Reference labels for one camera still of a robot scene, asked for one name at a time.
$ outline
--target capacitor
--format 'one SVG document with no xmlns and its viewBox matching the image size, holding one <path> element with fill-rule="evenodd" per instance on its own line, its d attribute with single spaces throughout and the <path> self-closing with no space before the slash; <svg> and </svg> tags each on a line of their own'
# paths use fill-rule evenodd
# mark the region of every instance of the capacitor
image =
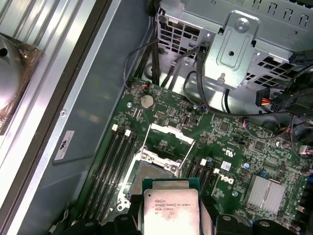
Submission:
<svg viewBox="0 0 313 235">
<path fill-rule="evenodd" d="M 292 231 L 293 233 L 297 234 L 297 235 L 300 235 L 300 232 L 297 231 L 296 229 L 292 228 L 292 227 L 289 227 L 289 230 Z"/>
<path fill-rule="evenodd" d="M 301 175 L 310 176 L 313 174 L 313 169 L 303 168 L 303 169 L 299 170 L 299 173 Z"/>
<path fill-rule="evenodd" d="M 152 106 L 154 105 L 154 100 L 153 100 L 153 97 L 149 94 L 147 95 L 144 95 L 141 99 L 140 99 L 140 104 L 141 104 L 141 107 L 143 109 L 151 109 Z"/>
<path fill-rule="evenodd" d="M 243 169 L 249 170 L 250 164 L 249 164 L 249 163 L 243 163 L 243 164 L 241 164 L 241 167 L 242 167 Z"/>
<path fill-rule="evenodd" d="M 292 227 L 293 229 L 295 229 L 298 232 L 301 231 L 301 227 L 299 225 L 297 225 L 295 222 L 291 222 L 290 227 Z"/>
<path fill-rule="evenodd" d="M 263 178 L 266 178 L 268 176 L 268 173 L 266 171 L 262 171 L 260 173 L 260 176 L 263 177 Z"/>
</svg>

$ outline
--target black cable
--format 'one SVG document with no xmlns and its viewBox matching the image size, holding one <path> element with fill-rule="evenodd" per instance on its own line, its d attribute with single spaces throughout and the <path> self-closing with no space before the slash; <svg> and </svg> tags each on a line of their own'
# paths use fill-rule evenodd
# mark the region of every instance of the black cable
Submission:
<svg viewBox="0 0 313 235">
<path fill-rule="evenodd" d="M 195 53 L 197 50 L 198 50 L 198 47 L 195 47 L 195 48 L 193 48 L 192 50 L 186 52 L 185 54 L 180 55 L 179 57 L 177 57 L 177 58 L 174 60 L 172 66 L 170 67 L 169 72 L 167 73 L 166 78 L 164 79 L 164 81 L 163 81 L 162 84 L 161 84 L 161 87 L 165 87 L 165 86 L 166 86 L 166 84 L 168 83 L 168 81 L 170 80 L 171 76 L 172 76 L 173 73 L 174 73 L 174 70 L 175 70 L 175 67 L 176 67 L 177 63 L 178 63 L 181 59 L 183 59 L 183 58 L 185 58 L 185 57 L 188 57 L 188 56 L 191 56 L 191 55 L 192 55 L 193 53 Z"/>
<path fill-rule="evenodd" d="M 295 120 L 296 116 L 293 115 L 292 118 L 291 118 L 291 123 L 290 123 L 290 142 L 291 142 L 291 149 L 292 151 L 294 152 L 294 154 L 302 159 L 311 159 L 313 156 L 312 155 L 306 155 L 306 154 L 299 154 L 296 149 L 295 149 L 295 146 L 294 146 L 294 142 L 293 142 L 293 137 L 294 137 L 294 128 L 293 128 L 293 125 L 294 125 L 294 120 Z"/>
<path fill-rule="evenodd" d="M 196 73 L 196 71 L 191 71 L 190 73 L 188 73 L 188 75 L 186 76 L 186 79 L 185 79 L 185 82 L 184 82 L 184 85 L 182 87 L 183 91 L 184 91 L 184 95 L 185 97 L 189 100 L 190 103 L 194 104 L 194 105 L 197 105 L 197 106 L 200 106 L 200 104 L 194 102 L 188 95 L 187 91 L 186 91 L 186 86 L 187 86 L 187 83 L 189 82 L 189 79 L 190 79 L 190 76 L 193 74 L 193 73 Z"/>
<path fill-rule="evenodd" d="M 305 96 L 307 94 L 313 94 L 313 88 L 306 88 L 306 89 L 303 89 L 301 91 L 295 92 L 294 94 L 291 94 L 291 98 L 297 99 L 297 98 L 300 98 L 300 97 Z"/>
<path fill-rule="evenodd" d="M 154 28 L 154 36 L 153 40 L 157 39 L 157 24 L 155 24 Z M 158 57 L 158 44 L 155 43 L 151 45 L 152 48 L 152 83 L 159 85 L 159 80 L 160 80 L 160 61 Z"/>
<path fill-rule="evenodd" d="M 311 69 L 313 69 L 313 64 L 305 66 L 303 69 L 301 69 L 300 71 L 298 71 L 296 73 L 296 75 L 293 77 L 293 79 L 295 80 L 296 78 L 302 76 L 303 74 L 305 74 L 306 72 L 310 71 Z"/>
<path fill-rule="evenodd" d="M 128 66 L 128 62 L 129 62 L 130 58 L 131 58 L 132 55 L 135 54 L 137 51 L 140 51 L 140 50 L 142 50 L 142 49 L 144 49 L 144 48 L 146 48 L 146 47 L 148 47 L 148 46 L 150 46 L 150 45 L 153 45 L 154 43 L 157 43 L 157 42 L 158 42 L 158 39 L 153 40 L 152 42 L 149 42 L 149 43 L 147 43 L 147 44 L 145 44 L 145 45 L 143 45 L 143 46 L 141 46 L 141 47 L 139 47 L 139 48 L 133 50 L 131 53 L 129 53 L 128 57 L 126 58 L 125 65 L 124 65 L 124 70 L 123 70 L 124 86 L 125 86 L 125 88 L 126 88 L 127 90 L 133 91 L 133 90 L 138 89 L 138 88 L 141 87 L 141 86 L 137 86 L 137 87 L 131 88 L 131 87 L 128 86 L 128 84 L 127 84 L 127 82 L 128 82 L 128 80 L 127 80 L 127 66 Z"/>
<path fill-rule="evenodd" d="M 231 114 L 231 111 L 230 111 L 229 105 L 228 105 L 229 91 L 230 91 L 230 89 L 226 89 L 226 91 L 225 91 L 225 94 L 224 94 L 224 105 L 225 105 L 226 111 L 227 111 L 229 114 Z"/>
<path fill-rule="evenodd" d="M 287 126 L 286 128 L 284 128 L 280 133 L 274 135 L 274 136 L 271 136 L 271 137 L 259 137 L 257 135 L 255 135 L 254 133 L 252 133 L 249 129 L 248 129 L 248 125 L 249 123 L 246 124 L 246 126 L 244 127 L 244 129 L 251 135 L 253 136 L 254 138 L 258 139 L 258 140 L 273 140 L 273 139 L 276 139 L 280 136 L 283 136 L 285 134 L 285 132 L 287 131 L 287 129 L 290 127 L 290 126 Z"/>
<path fill-rule="evenodd" d="M 269 114 L 228 114 L 218 109 L 212 108 L 208 105 L 207 99 L 204 94 L 202 74 L 203 74 L 203 62 L 205 56 L 205 49 L 201 48 L 197 53 L 197 87 L 201 100 L 204 102 L 206 108 L 210 113 L 223 116 L 223 117 L 232 117 L 232 118 L 261 118 L 275 116 L 277 114 L 289 114 L 289 112 L 279 112 L 279 113 L 269 113 Z"/>
</svg>

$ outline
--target white sticker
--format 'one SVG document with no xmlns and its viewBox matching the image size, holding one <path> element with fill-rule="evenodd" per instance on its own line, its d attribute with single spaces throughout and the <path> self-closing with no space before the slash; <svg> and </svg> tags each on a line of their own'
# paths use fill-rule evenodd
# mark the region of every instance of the white sticker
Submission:
<svg viewBox="0 0 313 235">
<path fill-rule="evenodd" d="M 231 163 L 223 161 L 223 163 L 221 165 L 221 169 L 229 171 L 230 167 L 231 167 Z"/>
<path fill-rule="evenodd" d="M 65 136 L 61 142 L 57 155 L 55 156 L 54 160 L 62 160 L 67 152 L 67 148 L 69 146 L 70 141 L 73 138 L 75 131 L 66 131 Z"/>
</svg>

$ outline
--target motherboard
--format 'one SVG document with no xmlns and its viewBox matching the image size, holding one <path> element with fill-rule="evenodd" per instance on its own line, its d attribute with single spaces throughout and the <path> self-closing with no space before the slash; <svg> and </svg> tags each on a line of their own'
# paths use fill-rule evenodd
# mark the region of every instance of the motherboard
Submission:
<svg viewBox="0 0 313 235">
<path fill-rule="evenodd" d="M 184 96 L 134 79 L 125 91 L 72 213 L 102 222 L 125 213 L 146 178 L 199 178 L 201 198 L 250 224 L 271 219 L 289 227 L 301 210 L 311 162 L 282 146 L 283 137 L 239 118 L 221 117 Z"/>
</svg>

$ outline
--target integrated circuit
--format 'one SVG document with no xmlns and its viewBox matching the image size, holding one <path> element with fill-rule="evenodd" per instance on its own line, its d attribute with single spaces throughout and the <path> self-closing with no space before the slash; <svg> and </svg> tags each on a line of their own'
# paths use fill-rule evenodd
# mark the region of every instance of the integrated circuit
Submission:
<svg viewBox="0 0 313 235">
<path fill-rule="evenodd" d="M 258 151 L 262 151 L 262 149 L 264 148 L 265 144 L 262 142 L 257 141 L 255 143 L 254 149 L 258 150 Z"/>
<path fill-rule="evenodd" d="M 284 192 L 285 186 L 253 175 L 245 196 L 245 202 L 261 210 L 277 214 Z"/>
<path fill-rule="evenodd" d="M 169 179 L 173 178 L 173 173 L 157 167 L 153 164 L 140 161 L 139 167 L 136 170 L 134 181 L 129 189 L 128 195 L 142 193 L 142 180 L 143 179 Z"/>
<path fill-rule="evenodd" d="M 220 130 L 224 131 L 224 132 L 227 132 L 228 129 L 229 129 L 229 124 L 226 123 L 226 122 L 222 122 L 221 125 L 220 125 Z"/>
</svg>

